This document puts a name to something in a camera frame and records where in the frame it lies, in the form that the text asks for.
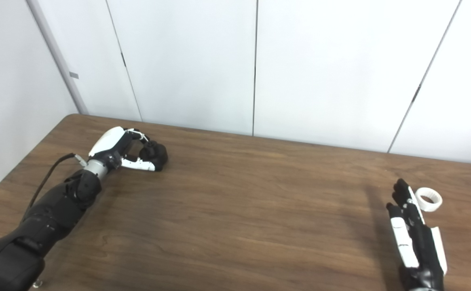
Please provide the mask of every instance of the robotic arm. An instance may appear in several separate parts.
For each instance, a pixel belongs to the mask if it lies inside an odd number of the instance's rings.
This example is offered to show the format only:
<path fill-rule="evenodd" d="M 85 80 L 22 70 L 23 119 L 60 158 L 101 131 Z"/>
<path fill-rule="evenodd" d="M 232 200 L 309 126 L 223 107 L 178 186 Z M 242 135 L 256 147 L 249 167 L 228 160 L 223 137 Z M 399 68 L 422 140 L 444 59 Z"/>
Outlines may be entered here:
<path fill-rule="evenodd" d="M 399 274 L 404 289 L 444 291 L 448 266 L 439 228 L 426 225 L 419 199 L 404 180 L 394 185 L 392 197 L 397 206 L 388 203 L 387 210 L 402 259 Z"/>
<path fill-rule="evenodd" d="M 139 156 L 127 154 L 133 140 Z M 27 209 L 20 225 L 0 238 L 0 291 L 27 291 L 45 267 L 44 257 L 65 238 L 93 204 L 109 172 L 126 167 L 161 171 L 167 162 L 162 144 L 137 129 L 114 127 L 93 146 L 86 166 L 50 189 Z"/>

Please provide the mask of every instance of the wooden table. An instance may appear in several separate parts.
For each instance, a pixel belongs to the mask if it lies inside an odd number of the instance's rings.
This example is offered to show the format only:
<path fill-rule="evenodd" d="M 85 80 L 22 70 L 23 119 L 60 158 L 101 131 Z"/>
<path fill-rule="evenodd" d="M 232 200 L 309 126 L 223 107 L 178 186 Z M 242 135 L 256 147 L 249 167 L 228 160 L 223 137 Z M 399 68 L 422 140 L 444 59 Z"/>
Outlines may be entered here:
<path fill-rule="evenodd" d="M 447 291 L 471 290 L 471 164 L 66 117 L 0 184 L 0 237 L 58 157 L 111 127 L 164 144 L 161 173 L 121 169 L 46 258 L 45 291 L 397 291 L 385 203 L 403 177 L 438 190 Z M 79 168 L 61 164 L 45 190 Z"/>

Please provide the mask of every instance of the panel seam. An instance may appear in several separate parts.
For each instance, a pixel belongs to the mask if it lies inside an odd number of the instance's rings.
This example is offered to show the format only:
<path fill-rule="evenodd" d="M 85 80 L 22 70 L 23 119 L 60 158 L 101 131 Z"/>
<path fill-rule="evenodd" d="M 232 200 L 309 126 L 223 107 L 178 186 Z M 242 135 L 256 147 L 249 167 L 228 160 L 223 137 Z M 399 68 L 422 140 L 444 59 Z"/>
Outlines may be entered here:
<path fill-rule="evenodd" d="M 257 86 L 257 33 L 259 31 L 259 0 L 256 0 L 255 11 L 255 51 L 253 56 L 253 117 L 251 121 L 251 136 L 255 136 L 255 91 Z"/>
<path fill-rule="evenodd" d="M 117 38 L 118 48 L 120 50 L 120 56 L 122 57 L 122 62 L 124 63 L 124 68 L 126 68 L 126 73 L 129 79 L 129 85 L 131 86 L 131 92 L 133 92 L 133 98 L 135 99 L 135 104 L 137 105 L 137 110 L 139 112 L 140 120 L 143 122 L 144 119 L 142 118 L 142 112 L 140 111 L 140 106 L 138 104 L 137 95 L 135 94 L 135 90 L 133 88 L 133 82 L 131 81 L 131 76 L 129 75 L 128 66 L 126 65 L 126 60 L 124 58 L 124 52 L 122 52 L 122 46 L 120 45 L 120 40 L 118 39 L 117 29 L 115 28 L 115 23 L 113 22 L 113 16 L 111 15 L 110 4 L 108 0 L 104 0 L 106 2 L 106 7 L 108 7 L 108 13 L 110 14 L 111 25 L 113 26 L 113 31 L 115 32 L 115 38 Z"/>
<path fill-rule="evenodd" d="M 438 43 L 437 45 L 437 48 L 435 49 L 435 53 L 433 54 L 433 57 L 431 58 L 431 61 L 429 61 L 429 64 L 428 64 L 428 67 L 426 68 L 426 72 L 424 72 L 424 75 L 422 76 L 422 80 L 420 81 L 420 84 L 418 85 L 417 87 L 417 90 L 415 91 L 415 94 L 413 95 L 413 98 L 411 99 L 411 103 L 410 105 L 408 106 L 407 110 L 406 110 L 406 113 L 404 114 L 404 117 L 402 118 L 402 121 L 400 122 L 399 124 L 399 127 L 397 129 L 397 132 L 395 133 L 394 135 L 394 138 L 392 140 L 392 143 L 390 144 L 390 146 L 388 147 L 388 151 L 387 153 L 390 153 L 390 151 L 392 151 L 392 147 L 394 146 L 394 143 L 395 141 L 397 140 L 397 137 L 400 133 L 400 130 L 402 129 L 402 125 L 404 125 L 404 122 L 406 120 L 406 117 L 408 117 L 408 114 L 411 110 L 411 107 L 413 106 L 413 103 L 415 103 L 415 99 L 417 98 L 418 96 L 418 93 L 420 91 L 420 88 L 422 87 L 422 85 L 424 84 L 424 81 L 426 80 L 426 76 L 429 72 L 429 70 L 431 69 L 431 65 L 433 65 L 433 61 L 435 60 L 435 57 L 437 56 L 437 53 L 438 51 L 440 50 L 440 46 L 442 46 L 442 43 L 444 42 L 444 39 L 446 38 L 446 35 L 448 34 L 448 31 L 449 31 L 449 28 L 451 26 L 451 24 L 453 23 L 453 20 L 455 18 L 455 15 L 458 11 L 458 8 L 460 7 L 460 4 L 461 4 L 462 0 L 459 0 L 456 8 L 455 8 L 455 11 L 453 12 L 453 15 L 451 15 L 451 18 L 449 19 L 449 23 L 444 31 L 444 34 L 442 34 L 442 37 L 440 38 L 440 42 Z"/>

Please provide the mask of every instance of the white wall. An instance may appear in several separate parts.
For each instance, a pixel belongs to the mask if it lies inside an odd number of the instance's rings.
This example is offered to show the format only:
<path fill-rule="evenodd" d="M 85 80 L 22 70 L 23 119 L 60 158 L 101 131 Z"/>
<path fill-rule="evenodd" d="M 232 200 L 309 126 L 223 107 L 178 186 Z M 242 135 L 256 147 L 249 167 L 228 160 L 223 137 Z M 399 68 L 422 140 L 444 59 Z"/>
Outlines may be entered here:
<path fill-rule="evenodd" d="M 0 0 L 0 181 L 75 112 L 26 2 Z"/>
<path fill-rule="evenodd" d="M 471 162 L 471 0 L 463 0 L 392 153 Z"/>
<path fill-rule="evenodd" d="M 46 22 L 86 114 L 140 121 L 128 73 L 105 0 L 29 0 Z"/>
<path fill-rule="evenodd" d="M 252 133 L 256 0 L 108 0 L 145 122 Z"/>
<path fill-rule="evenodd" d="M 260 0 L 255 135 L 385 152 L 457 0 Z"/>

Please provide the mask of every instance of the white ring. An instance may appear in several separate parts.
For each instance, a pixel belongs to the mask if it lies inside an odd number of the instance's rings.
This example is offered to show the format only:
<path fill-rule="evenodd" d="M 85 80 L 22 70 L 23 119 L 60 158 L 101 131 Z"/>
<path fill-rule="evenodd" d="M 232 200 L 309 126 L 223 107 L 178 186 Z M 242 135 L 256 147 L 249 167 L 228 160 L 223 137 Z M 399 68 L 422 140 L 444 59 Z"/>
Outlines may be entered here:
<path fill-rule="evenodd" d="M 422 197 L 431 199 L 433 203 L 422 199 Z M 419 188 L 417 192 L 415 192 L 415 198 L 422 211 L 433 212 L 442 205 L 442 196 L 431 188 Z"/>

